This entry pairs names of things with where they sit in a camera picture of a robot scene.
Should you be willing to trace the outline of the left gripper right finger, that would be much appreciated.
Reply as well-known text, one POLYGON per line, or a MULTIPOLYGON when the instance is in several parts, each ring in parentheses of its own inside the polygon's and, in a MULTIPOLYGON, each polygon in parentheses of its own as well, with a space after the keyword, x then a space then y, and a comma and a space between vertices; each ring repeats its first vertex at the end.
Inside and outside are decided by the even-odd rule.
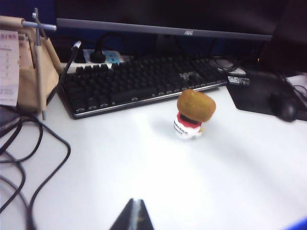
POLYGON ((132 229, 154 230, 146 205, 142 199, 134 200, 132 206, 132 229))

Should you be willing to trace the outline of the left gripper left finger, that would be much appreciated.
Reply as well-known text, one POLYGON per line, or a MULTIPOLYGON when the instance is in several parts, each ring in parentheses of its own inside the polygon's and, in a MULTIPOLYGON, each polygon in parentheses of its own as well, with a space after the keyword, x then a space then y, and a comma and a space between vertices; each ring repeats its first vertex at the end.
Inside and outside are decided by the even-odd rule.
POLYGON ((131 198, 110 227, 110 230, 127 230, 129 228, 133 204, 134 200, 131 198))

